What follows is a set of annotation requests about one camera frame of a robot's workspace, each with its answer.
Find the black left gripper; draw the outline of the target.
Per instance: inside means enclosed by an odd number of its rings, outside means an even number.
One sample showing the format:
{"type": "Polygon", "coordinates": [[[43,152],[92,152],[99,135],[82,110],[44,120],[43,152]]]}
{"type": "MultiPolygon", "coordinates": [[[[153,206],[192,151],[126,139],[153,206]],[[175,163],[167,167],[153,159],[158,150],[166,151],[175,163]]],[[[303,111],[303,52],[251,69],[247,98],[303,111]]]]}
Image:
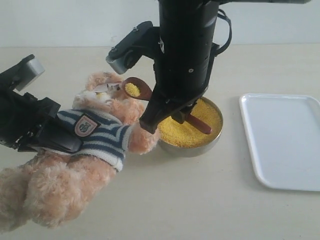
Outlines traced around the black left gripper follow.
{"type": "Polygon", "coordinates": [[[80,150],[82,140],[59,119],[54,119],[61,105],[45,97],[38,99],[29,92],[23,95],[0,86],[0,144],[24,151],[47,148],[67,154],[80,150]]]}

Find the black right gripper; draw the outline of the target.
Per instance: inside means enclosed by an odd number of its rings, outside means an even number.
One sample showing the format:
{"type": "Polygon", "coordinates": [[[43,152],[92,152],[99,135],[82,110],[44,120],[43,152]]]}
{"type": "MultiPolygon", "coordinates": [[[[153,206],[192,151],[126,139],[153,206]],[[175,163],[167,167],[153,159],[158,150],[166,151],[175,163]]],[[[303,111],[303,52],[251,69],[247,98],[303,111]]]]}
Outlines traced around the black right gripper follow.
{"type": "Polygon", "coordinates": [[[156,84],[139,119],[140,126],[154,134],[160,122],[191,112],[206,91],[216,45],[215,14],[160,15],[160,56],[154,60],[156,84]]]}

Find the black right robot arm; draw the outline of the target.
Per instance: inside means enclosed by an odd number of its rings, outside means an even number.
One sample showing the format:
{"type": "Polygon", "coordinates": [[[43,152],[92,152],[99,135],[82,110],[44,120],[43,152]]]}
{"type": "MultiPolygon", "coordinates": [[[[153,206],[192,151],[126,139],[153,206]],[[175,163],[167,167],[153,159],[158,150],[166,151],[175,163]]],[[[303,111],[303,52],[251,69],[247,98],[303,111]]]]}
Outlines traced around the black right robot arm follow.
{"type": "Polygon", "coordinates": [[[154,133],[169,116],[184,122],[185,116],[207,90],[213,62],[231,44],[232,30],[226,42],[213,42],[216,21],[230,18],[220,9],[225,0],[160,0],[159,28],[148,40],[142,55],[153,59],[155,86],[140,125],[154,133]]]}

